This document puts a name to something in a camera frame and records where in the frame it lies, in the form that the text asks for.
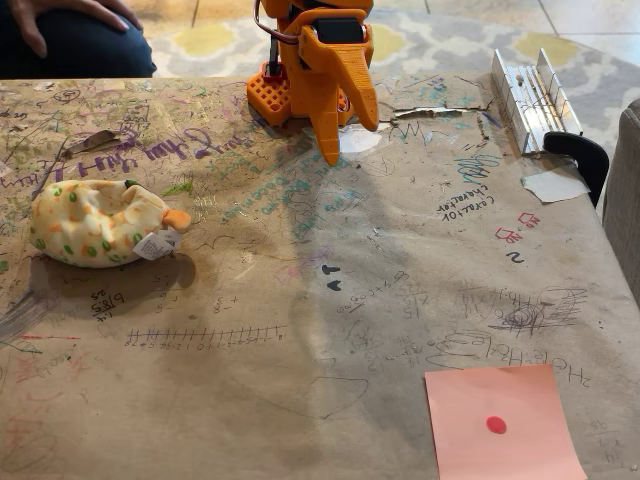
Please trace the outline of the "person's bare hand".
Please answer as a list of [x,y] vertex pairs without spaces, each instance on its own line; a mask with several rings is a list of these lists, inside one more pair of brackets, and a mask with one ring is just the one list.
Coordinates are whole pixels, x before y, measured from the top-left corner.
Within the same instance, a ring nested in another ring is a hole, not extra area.
[[7,4],[23,40],[42,59],[47,56],[47,45],[36,18],[52,10],[79,12],[119,31],[128,30],[130,24],[142,29],[137,15],[121,0],[15,0]]

